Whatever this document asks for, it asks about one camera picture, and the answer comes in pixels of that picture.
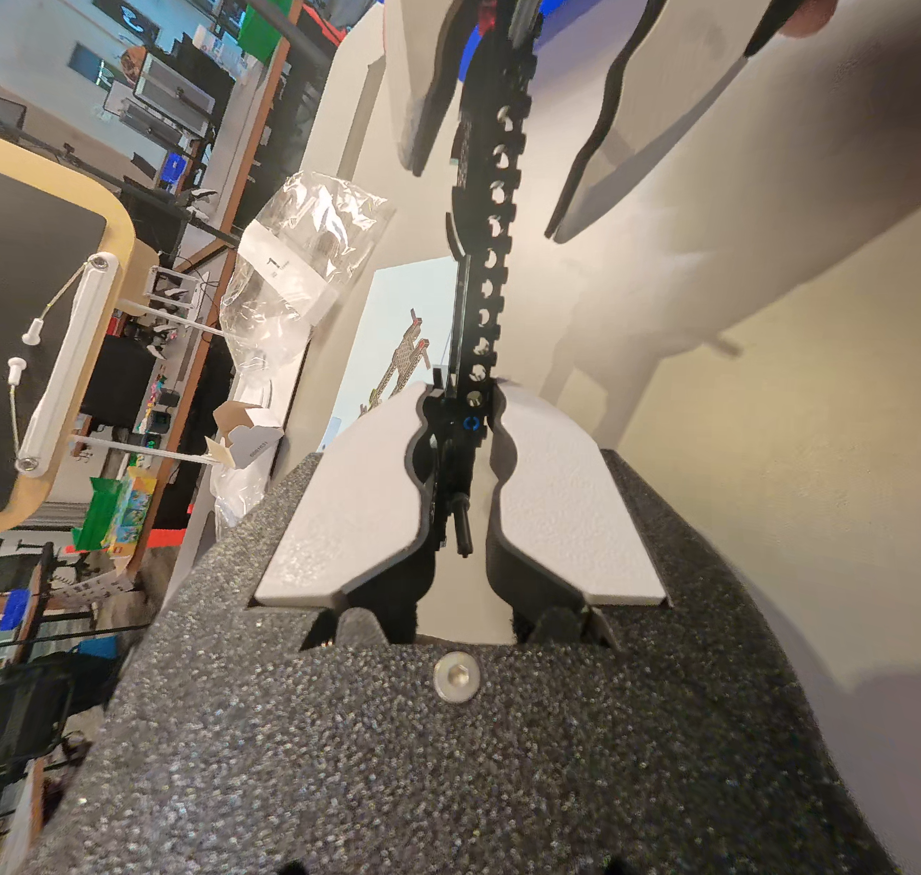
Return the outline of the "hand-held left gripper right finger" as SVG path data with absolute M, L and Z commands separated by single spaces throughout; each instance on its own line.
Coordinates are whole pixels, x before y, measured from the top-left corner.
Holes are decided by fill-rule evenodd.
M 522 386 L 495 386 L 486 575 L 513 608 L 656 607 L 667 593 L 601 449 Z

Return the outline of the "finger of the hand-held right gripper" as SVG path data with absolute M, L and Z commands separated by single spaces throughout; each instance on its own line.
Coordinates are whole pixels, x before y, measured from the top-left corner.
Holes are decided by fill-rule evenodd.
M 564 244 L 622 201 L 812 0 L 648 0 L 545 236 Z
M 384 0 L 385 78 L 397 157 L 421 176 L 486 0 Z

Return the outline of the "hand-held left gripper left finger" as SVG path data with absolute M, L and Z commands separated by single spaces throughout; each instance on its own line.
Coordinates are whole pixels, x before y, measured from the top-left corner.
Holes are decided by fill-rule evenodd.
M 339 433 L 320 458 L 255 591 L 259 605 L 340 607 L 349 594 L 418 552 L 430 531 L 432 467 L 424 403 L 408 385 Z

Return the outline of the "black toy brick model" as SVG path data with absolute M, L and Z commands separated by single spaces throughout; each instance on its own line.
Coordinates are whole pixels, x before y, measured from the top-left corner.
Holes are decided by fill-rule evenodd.
M 493 406 L 499 316 L 508 281 L 510 227 L 520 187 L 520 157 L 536 71 L 534 43 L 543 0 L 475 0 L 480 40 L 462 86 L 452 144 L 457 179 L 446 216 L 457 262 L 449 362 L 423 405 L 433 456 L 431 533 L 434 546 L 454 524 L 457 551 L 473 552 L 470 492 L 478 447 Z

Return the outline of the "person's right hand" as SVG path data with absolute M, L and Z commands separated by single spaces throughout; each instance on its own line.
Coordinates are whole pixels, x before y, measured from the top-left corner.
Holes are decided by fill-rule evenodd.
M 812 37 L 834 17 L 838 2 L 839 0 L 804 0 L 779 33 L 795 40 Z

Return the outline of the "crumpled clear plastic bag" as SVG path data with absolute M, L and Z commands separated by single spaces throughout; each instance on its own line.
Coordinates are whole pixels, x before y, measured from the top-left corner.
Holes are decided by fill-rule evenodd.
M 214 499 L 214 532 L 219 542 L 265 498 L 274 456 L 272 448 L 243 469 L 223 464 L 211 468 L 209 486 Z

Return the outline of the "small white cardboard box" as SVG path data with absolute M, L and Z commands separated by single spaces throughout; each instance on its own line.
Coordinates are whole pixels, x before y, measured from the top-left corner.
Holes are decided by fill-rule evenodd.
M 219 437 L 206 439 L 206 456 L 228 469 L 246 469 L 283 437 L 282 424 L 269 409 L 247 402 L 222 403 L 213 420 Z

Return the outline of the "instruction booklet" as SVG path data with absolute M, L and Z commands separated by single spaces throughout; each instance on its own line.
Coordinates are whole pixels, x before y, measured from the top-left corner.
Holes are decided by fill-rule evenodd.
M 318 452 L 407 385 L 432 384 L 434 371 L 448 365 L 456 277 L 450 256 L 374 273 Z

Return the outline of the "colourful toy brick box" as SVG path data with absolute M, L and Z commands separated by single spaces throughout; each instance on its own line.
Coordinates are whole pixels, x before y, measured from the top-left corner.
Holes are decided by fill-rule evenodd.
M 74 551 L 133 557 L 155 492 L 155 474 L 131 466 L 121 479 L 94 477 L 90 483 L 93 495 L 84 521 L 72 531 Z

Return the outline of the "wooden storage rack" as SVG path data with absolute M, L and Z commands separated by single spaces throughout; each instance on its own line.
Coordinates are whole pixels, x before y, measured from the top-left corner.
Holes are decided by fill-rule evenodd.
M 291 0 L 288 17 L 312 45 L 310 55 L 279 40 L 268 66 L 236 88 L 211 151 L 202 183 L 219 193 L 213 199 L 210 224 L 226 236 L 241 236 L 244 227 L 283 178 L 282 155 L 294 145 L 304 148 L 305 136 L 295 128 L 295 110 L 304 90 L 321 93 L 334 54 L 323 39 L 321 25 L 305 9 L 307 0 Z M 178 342 L 186 347 L 175 389 L 180 393 L 173 409 L 171 430 L 161 448 L 182 453 L 203 452 L 204 428 L 213 426 L 213 409 L 232 393 L 235 375 L 226 343 L 219 336 L 195 329 L 182 330 Z M 153 589 L 150 572 L 183 544 L 195 556 L 201 526 L 213 524 L 213 497 L 209 470 L 195 462 L 154 457 L 157 488 L 144 529 L 125 571 Z

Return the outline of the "clear plastic bag white label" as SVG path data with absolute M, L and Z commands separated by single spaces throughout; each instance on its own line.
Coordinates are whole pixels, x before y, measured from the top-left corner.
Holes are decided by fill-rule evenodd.
M 219 321 L 239 380 L 264 388 L 303 354 L 395 214 L 353 182 L 300 170 L 246 226 Z

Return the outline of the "black chair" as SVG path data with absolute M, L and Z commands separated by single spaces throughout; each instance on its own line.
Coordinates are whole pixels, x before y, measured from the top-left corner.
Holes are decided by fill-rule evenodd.
M 30 763 L 63 743 L 67 720 L 88 708 L 108 703 L 124 661 L 116 636 L 96 629 L 71 635 L 77 644 L 35 658 L 40 645 L 61 645 L 63 634 L 42 634 L 52 601 L 52 577 L 60 563 L 52 542 L 29 554 L 29 586 L 13 589 L 10 600 L 22 602 L 21 616 L 2 642 L 1 772 L 2 787 L 17 783 Z

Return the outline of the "wooden-rimmed black board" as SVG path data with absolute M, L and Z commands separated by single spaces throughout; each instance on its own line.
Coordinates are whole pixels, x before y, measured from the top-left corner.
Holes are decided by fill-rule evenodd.
M 2 517 L 49 497 L 135 242 L 102 184 L 2 140 Z

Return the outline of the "white bracket with pins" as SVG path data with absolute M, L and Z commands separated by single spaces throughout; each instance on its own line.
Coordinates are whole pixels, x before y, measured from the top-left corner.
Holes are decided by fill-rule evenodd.
M 143 243 L 108 267 L 89 248 L 2 247 L 2 498 L 17 478 L 50 477 L 112 311 L 140 304 L 158 259 Z

